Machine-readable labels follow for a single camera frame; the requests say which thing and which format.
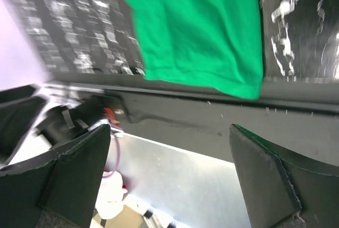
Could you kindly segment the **green t shirt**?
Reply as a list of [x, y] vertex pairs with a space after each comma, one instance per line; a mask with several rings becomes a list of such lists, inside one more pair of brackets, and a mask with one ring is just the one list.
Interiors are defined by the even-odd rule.
[[145, 79], [255, 100], [263, 82], [258, 0], [125, 0]]

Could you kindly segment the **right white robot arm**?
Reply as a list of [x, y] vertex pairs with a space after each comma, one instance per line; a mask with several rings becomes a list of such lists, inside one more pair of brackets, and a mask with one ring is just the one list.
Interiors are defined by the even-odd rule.
[[338, 107], [24, 86], [1, 93], [1, 227], [338, 227]]

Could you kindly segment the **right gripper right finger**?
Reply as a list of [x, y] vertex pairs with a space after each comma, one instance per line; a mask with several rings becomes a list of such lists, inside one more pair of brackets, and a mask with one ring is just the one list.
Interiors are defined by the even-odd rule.
[[338, 167], [232, 124], [229, 143], [252, 227], [338, 227]]

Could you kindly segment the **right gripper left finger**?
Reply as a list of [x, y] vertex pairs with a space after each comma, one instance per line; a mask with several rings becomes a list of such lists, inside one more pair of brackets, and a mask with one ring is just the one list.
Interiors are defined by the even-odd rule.
[[1, 227], [89, 227], [110, 147], [109, 125], [1, 169]]

